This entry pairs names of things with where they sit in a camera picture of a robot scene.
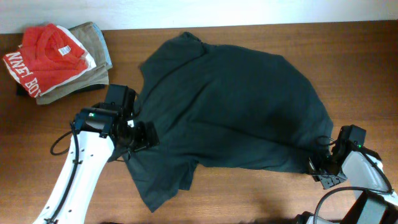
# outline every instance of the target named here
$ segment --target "white tag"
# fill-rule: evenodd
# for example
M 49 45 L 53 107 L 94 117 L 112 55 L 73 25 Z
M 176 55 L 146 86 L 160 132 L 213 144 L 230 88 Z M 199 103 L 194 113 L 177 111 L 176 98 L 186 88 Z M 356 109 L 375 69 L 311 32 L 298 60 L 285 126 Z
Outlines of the white tag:
M 70 47 L 69 47 L 68 45 L 66 45 L 66 46 L 64 46 L 64 47 L 62 47 L 62 48 L 60 48 L 60 49 L 58 49 L 58 51 L 60 52 L 60 54 L 61 54 L 62 56 L 64 56 L 64 55 L 66 55 L 67 53 L 70 52 Z

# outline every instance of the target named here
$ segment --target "white wall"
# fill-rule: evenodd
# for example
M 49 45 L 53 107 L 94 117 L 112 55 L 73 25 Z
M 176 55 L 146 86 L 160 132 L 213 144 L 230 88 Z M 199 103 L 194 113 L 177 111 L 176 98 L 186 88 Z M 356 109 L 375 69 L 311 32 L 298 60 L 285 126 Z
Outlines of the white wall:
M 398 19 L 397 0 L 0 0 L 0 33 L 43 22 L 101 29 Z

